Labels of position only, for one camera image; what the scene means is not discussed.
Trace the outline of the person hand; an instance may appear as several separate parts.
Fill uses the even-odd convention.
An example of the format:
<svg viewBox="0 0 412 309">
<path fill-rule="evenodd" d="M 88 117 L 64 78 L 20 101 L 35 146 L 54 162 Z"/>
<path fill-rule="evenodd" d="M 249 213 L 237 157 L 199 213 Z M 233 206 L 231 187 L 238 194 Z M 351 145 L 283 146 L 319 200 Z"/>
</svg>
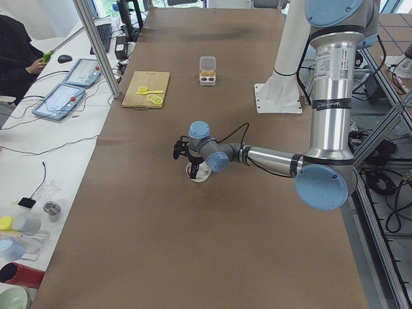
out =
<svg viewBox="0 0 412 309">
<path fill-rule="evenodd" d="M 46 67 L 46 65 L 47 65 L 47 62 L 44 62 L 43 59 L 37 59 L 30 66 L 30 73 L 40 74 L 43 71 L 43 69 Z"/>
</svg>

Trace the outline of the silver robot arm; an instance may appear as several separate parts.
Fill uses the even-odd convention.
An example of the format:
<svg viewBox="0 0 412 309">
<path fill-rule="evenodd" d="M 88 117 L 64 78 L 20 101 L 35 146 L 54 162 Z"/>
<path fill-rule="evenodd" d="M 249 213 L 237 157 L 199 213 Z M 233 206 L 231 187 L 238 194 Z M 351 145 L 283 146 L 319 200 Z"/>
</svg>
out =
<svg viewBox="0 0 412 309">
<path fill-rule="evenodd" d="M 206 165 L 216 173 L 231 162 L 295 179 L 295 190 L 313 209 L 342 206 L 356 187 L 353 155 L 348 148 L 355 52 L 377 39 L 378 1 L 308 1 L 304 15 L 315 49 L 310 147 L 291 154 L 247 145 L 219 142 L 209 125 L 193 122 L 182 154 L 187 172 L 196 178 Z"/>
</svg>

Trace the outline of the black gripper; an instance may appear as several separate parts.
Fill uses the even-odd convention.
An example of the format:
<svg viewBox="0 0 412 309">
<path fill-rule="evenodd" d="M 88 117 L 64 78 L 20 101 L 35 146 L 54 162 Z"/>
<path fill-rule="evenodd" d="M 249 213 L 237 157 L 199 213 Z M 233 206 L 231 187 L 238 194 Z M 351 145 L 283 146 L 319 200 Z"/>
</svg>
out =
<svg viewBox="0 0 412 309">
<path fill-rule="evenodd" d="M 196 179 L 199 165 L 203 163 L 203 158 L 201 156 L 198 156 L 197 153 L 195 154 L 190 154 L 189 153 L 189 167 L 191 167 L 191 173 L 189 174 L 189 177 L 192 179 Z"/>
</svg>

